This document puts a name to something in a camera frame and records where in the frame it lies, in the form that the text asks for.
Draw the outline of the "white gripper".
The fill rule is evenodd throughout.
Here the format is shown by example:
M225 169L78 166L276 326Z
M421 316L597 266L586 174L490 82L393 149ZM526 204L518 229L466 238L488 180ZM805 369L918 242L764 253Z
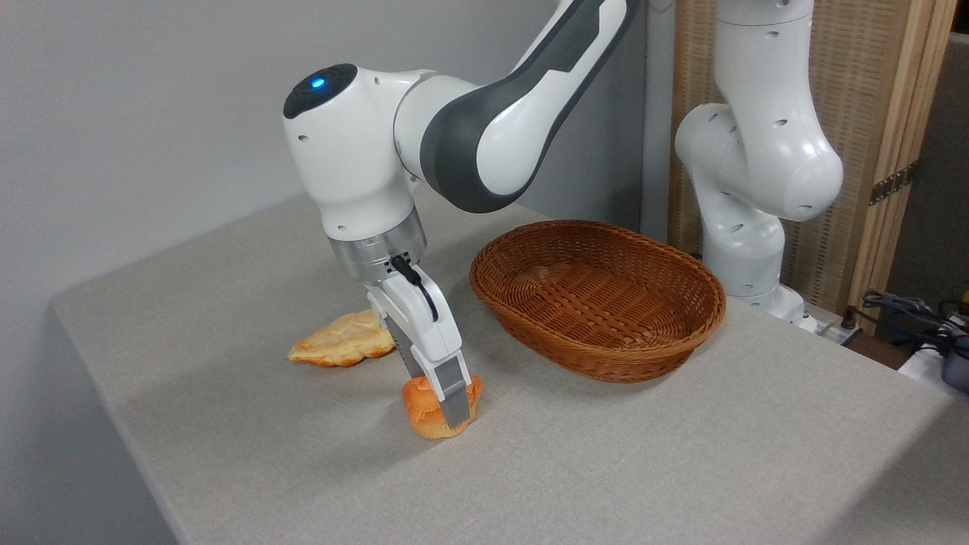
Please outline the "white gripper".
M443 291L415 263L381 263L379 270L384 277L366 283L379 323L390 332L409 376L427 376L440 391L447 427L459 428L471 419L471 379Z

